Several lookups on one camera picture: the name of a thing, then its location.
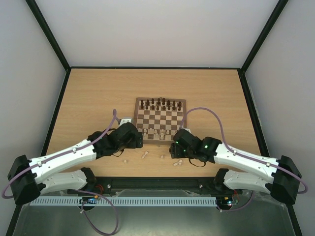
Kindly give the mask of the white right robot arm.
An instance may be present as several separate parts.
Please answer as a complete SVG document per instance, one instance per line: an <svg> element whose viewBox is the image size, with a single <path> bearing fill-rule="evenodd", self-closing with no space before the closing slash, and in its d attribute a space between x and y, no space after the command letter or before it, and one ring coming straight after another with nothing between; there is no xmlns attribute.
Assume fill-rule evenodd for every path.
<svg viewBox="0 0 315 236"><path fill-rule="evenodd" d="M255 155L212 137L201 140L187 129L175 134L169 152L173 159L196 159L239 169L240 172L218 171L214 185L219 192L247 189L270 194L284 204L293 205L296 202L302 175L287 156L276 159Z"/></svg>

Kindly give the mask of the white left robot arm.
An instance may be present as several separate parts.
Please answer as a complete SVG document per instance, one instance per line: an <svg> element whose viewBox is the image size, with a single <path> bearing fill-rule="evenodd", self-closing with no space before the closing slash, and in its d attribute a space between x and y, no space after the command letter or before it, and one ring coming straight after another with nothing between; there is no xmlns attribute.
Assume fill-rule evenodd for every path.
<svg viewBox="0 0 315 236"><path fill-rule="evenodd" d="M27 159L25 155L17 157L8 173L8 181L15 204L29 203L40 195L65 189L91 189L95 177L90 169L82 168L65 173L81 163L112 156L125 149L141 148L142 133L130 122L116 129L107 128L96 131L88 138L56 153Z"/></svg>

